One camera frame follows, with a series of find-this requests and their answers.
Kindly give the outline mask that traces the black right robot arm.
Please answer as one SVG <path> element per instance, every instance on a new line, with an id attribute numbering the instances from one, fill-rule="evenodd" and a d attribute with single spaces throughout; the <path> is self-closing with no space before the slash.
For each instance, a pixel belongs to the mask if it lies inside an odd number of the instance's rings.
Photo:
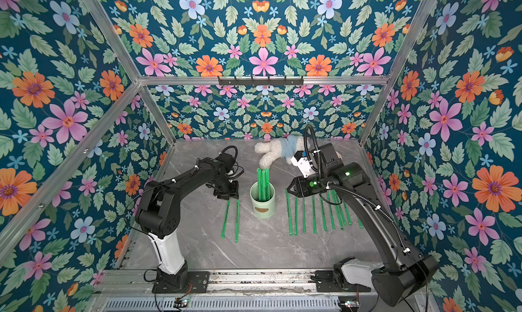
<path id="1" fill-rule="evenodd" d="M 335 205 L 346 204 L 356 214 L 375 244 L 380 263 L 345 258 L 334 265 L 332 282 L 340 290 L 362 285 L 375 290 L 395 307 L 418 290 L 427 288 L 439 264 L 422 254 L 398 228 L 379 201 L 365 170 L 356 162 L 344 163 L 332 144 L 313 151 L 298 150 L 291 159 L 301 171 L 288 192 L 298 198 L 331 193 Z"/>

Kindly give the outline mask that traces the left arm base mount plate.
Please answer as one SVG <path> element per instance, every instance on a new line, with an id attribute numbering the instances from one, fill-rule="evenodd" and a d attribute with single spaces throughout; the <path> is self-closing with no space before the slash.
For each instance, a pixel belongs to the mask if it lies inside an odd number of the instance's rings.
<path id="1" fill-rule="evenodd" d="M 204 294 L 209 285 L 209 272 L 206 271 L 180 271 L 176 275 L 170 275 L 157 271 L 152 292 L 154 294 Z"/>

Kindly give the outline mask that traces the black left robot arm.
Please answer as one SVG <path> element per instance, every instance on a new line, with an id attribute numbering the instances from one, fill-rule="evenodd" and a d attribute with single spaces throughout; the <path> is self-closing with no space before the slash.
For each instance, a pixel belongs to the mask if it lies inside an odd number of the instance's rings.
<path id="1" fill-rule="evenodd" d="M 189 287 L 188 263 L 181 253 L 177 229 L 183 199 L 205 185 L 216 199 L 239 198 L 238 151 L 228 146 L 216 158 L 197 159 L 189 171 L 161 182 L 149 183 L 141 195 L 136 222 L 149 237 L 156 257 L 155 288 L 182 292 Z"/>

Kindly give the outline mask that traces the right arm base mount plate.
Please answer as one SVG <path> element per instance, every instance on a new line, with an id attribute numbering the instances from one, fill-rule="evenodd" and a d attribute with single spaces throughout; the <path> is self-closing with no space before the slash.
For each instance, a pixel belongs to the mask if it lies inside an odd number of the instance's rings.
<path id="1" fill-rule="evenodd" d="M 318 292 L 371 292 L 366 286 L 349 283 L 339 271 L 317 270 L 310 280 L 315 283 Z"/>

